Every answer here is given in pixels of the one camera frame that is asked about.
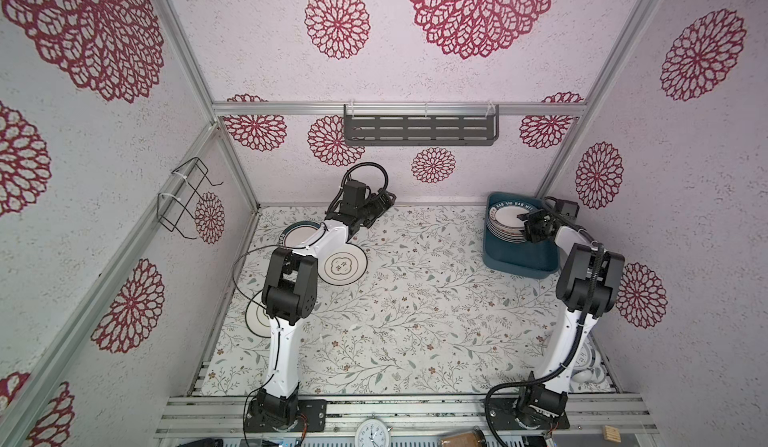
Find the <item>green red rim plate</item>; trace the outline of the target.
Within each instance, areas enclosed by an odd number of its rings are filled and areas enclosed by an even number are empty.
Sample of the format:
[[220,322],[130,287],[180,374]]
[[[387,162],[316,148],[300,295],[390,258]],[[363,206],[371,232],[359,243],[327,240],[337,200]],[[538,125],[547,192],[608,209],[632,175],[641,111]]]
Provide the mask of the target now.
[[278,244],[280,247],[298,247],[312,237],[320,227],[320,223],[313,221],[294,222],[281,232],[278,238]]

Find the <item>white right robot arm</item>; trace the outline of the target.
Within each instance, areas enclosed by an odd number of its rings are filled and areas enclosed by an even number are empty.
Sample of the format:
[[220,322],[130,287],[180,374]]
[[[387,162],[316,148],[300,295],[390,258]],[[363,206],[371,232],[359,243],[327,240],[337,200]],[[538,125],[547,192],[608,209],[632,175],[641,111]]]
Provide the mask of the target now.
[[625,264],[576,223],[578,212],[577,203],[549,196],[540,209],[520,216],[528,241],[553,241],[560,253],[558,320],[532,372],[536,384],[556,394],[569,391],[573,363],[598,320],[613,308]]

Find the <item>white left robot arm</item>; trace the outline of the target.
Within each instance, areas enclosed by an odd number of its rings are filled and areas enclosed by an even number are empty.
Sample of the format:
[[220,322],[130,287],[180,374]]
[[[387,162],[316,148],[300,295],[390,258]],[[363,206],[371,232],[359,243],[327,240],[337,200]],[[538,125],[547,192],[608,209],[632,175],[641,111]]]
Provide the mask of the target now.
[[395,202],[396,195],[386,188],[372,193],[365,184],[351,180],[308,240],[272,252],[262,289],[271,344],[261,394],[283,400],[298,393],[299,330],[315,308],[320,264],[347,245],[362,227],[372,227]]

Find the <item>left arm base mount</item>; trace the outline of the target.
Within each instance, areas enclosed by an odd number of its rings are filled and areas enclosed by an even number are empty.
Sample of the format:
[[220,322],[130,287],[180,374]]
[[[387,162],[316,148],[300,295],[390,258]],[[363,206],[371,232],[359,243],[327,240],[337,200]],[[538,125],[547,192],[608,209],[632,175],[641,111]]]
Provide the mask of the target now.
[[325,430],[328,401],[303,399],[297,393],[276,397],[259,389],[246,408],[245,433],[316,433]]

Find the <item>white plate clover motif back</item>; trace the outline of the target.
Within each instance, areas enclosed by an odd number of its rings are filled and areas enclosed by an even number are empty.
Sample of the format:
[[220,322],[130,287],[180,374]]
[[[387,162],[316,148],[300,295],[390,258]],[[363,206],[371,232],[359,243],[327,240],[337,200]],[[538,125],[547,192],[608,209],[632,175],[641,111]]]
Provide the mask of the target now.
[[368,268],[368,258],[363,249],[345,244],[319,263],[319,278],[331,286],[347,286],[360,280]]

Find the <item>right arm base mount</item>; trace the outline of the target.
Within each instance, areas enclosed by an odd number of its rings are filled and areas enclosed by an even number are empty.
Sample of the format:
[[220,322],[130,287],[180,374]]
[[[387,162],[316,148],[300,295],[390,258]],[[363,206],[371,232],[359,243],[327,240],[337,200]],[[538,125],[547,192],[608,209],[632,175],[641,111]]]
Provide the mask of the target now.
[[556,393],[542,386],[524,387],[522,393],[512,397],[487,397],[484,401],[489,425],[502,430],[557,430],[569,429],[565,412],[567,393]]

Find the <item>white plate clover motif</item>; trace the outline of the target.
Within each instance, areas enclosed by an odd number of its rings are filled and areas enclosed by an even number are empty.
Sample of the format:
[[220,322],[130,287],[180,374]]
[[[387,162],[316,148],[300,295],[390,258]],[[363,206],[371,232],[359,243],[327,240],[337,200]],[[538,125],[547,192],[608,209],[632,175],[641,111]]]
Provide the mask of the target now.
[[271,337],[270,317],[267,315],[265,307],[260,303],[261,292],[256,292],[251,298],[245,309],[244,318],[247,330],[254,336],[262,339]]
[[319,263],[319,278],[331,286],[347,286],[360,280],[368,268],[368,258],[363,249],[345,244]]

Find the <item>white plate clover motif front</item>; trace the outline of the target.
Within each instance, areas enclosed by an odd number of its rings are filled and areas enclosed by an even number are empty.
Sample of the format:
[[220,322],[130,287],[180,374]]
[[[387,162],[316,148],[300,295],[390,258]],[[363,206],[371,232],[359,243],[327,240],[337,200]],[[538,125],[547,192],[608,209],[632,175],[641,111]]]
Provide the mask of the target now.
[[265,307],[260,303],[261,292],[256,292],[251,298],[245,309],[244,318],[247,330],[254,336],[262,339],[271,337],[270,317],[267,315]]

